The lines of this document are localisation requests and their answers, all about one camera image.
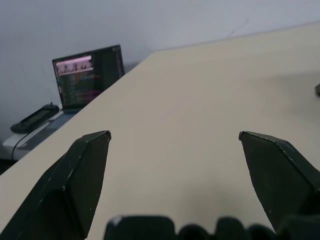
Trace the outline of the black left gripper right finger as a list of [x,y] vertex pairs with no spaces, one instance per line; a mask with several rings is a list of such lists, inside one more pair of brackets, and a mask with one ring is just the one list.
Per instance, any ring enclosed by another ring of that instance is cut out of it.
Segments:
[[288,141],[241,131],[255,193],[273,229],[287,217],[319,216],[320,172]]

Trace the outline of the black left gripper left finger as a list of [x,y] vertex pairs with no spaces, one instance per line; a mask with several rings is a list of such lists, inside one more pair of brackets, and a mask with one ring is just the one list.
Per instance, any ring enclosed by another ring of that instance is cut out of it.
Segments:
[[2,240],[84,240],[100,199],[111,132],[83,135],[39,178]]

